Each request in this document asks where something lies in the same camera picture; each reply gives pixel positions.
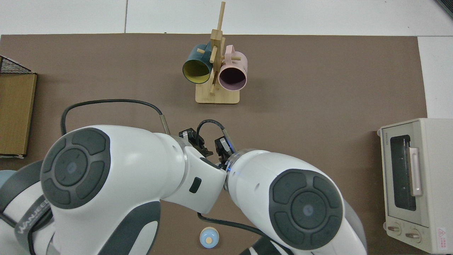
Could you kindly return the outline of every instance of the pink mug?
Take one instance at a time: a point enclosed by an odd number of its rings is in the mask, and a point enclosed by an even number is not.
[[[240,90],[247,83],[247,58],[239,51],[234,51],[233,45],[225,50],[225,60],[218,75],[219,84],[226,90]]]

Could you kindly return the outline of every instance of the oven door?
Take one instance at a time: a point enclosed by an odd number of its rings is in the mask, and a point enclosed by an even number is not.
[[[420,122],[382,129],[388,215],[429,227]]]

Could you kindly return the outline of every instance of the wooden base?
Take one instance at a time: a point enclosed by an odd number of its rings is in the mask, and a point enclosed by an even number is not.
[[[216,75],[212,71],[209,80],[203,84],[196,84],[195,101],[197,103],[236,104],[239,102],[239,90],[230,91],[224,89],[217,82]]]

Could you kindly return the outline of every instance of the toaster oven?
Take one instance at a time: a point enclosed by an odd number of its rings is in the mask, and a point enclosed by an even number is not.
[[[387,234],[429,253],[453,253],[453,119],[381,127]]]

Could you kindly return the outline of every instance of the wire basket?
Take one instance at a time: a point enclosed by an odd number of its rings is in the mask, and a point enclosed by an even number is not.
[[[33,72],[11,59],[0,56],[0,74],[33,74]]]

